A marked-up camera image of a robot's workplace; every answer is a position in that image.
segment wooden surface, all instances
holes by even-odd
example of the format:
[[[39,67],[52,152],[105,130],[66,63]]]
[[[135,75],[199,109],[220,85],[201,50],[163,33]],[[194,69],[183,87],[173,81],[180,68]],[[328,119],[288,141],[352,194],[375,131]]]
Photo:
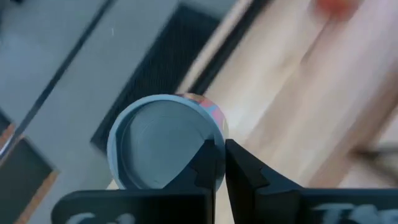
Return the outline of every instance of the wooden surface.
[[[250,2],[239,1],[225,18],[180,92],[189,89]],[[349,21],[328,26],[301,63],[326,21],[312,13],[310,0],[275,0],[205,96],[226,115],[229,138],[301,185],[388,187],[377,177],[363,182],[370,171],[347,153],[374,143],[397,103],[397,15],[397,1],[364,0]],[[216,223],[233,223],[225,181],[216,211]]]

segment black holder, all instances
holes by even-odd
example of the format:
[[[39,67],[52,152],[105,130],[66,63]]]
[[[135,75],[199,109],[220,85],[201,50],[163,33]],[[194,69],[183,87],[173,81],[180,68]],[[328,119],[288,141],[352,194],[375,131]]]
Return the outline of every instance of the black holder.
[[[62,198],[54,224],[214,223],[217,163],[205,141],[188,166],[159,190],[96,190]],[[392,223],[398,190],[305,189],[226,140],[226,183],[237,224]]]

